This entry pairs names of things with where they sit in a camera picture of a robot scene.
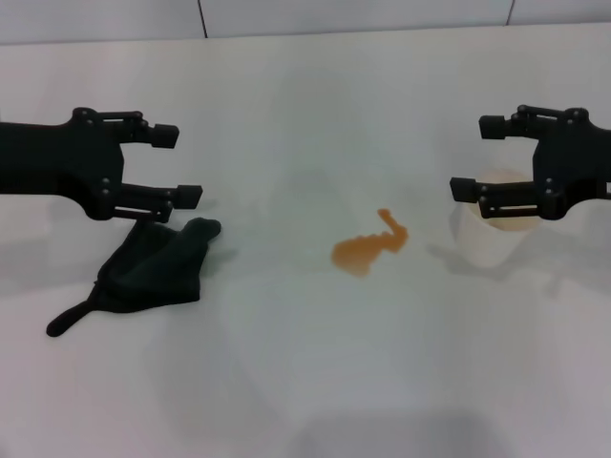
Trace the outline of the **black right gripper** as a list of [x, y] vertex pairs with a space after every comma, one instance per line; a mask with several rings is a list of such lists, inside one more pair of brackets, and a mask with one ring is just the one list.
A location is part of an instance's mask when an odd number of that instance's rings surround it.
[[453, 199], [476, 204], [484, 219], [558, 220], [586, 200], [611, 200], [611, 130], [593, 124], [586, 109], [519, 105], [508, 118], [483, 115], [478, 125], [483, 139], [537, 140], [534, 181], [450, 180]]

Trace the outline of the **white paper cup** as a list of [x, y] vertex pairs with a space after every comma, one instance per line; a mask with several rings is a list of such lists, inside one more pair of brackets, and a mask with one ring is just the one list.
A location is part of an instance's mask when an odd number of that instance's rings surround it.
[[[490, 183], [532, 181], [507, 169], [493, 169], [475, 180]], [[507, 260], [539, 224], [537, 217], [484, 219], [476, 204], [457, 203], [457, 249], [466, 261], [478, 268], [496, 267]]]

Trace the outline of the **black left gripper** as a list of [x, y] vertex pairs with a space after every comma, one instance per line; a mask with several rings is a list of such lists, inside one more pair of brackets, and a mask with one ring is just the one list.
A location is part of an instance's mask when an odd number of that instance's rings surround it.
[[166, 223], [174, 210], [195, 210], [202, 188], [121, 183], [120, 144], [174, 149], [178, 138], [177, 126], [152, 125], [140, 111], [77, 109], [59, 125], [0, 122], [0, 195], [68, 198], [94, 220]]

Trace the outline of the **orange liquid spill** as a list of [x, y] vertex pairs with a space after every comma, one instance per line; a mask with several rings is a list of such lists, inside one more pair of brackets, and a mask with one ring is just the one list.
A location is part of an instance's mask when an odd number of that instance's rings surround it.
[[396, 254], [409, 239], [407, 227], [400, 224], [389, 209], [379, 209], [377, 215], [389, 231], [340, 241], [331, 251], [331, 262], [353, 277], [366, 276], [383, 251]]

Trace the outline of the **dark blue rag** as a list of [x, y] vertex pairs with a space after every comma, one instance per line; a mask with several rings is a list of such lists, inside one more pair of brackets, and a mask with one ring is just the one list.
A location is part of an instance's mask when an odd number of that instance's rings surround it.
[[100, 267], [87, 299], [53, 319], [46, 332], [59, 337], [91, 312], [130, 314], [200, 299], [200, 270], [221, 233], [215, 219], [191, 219], [180, 230], [138, 221]]

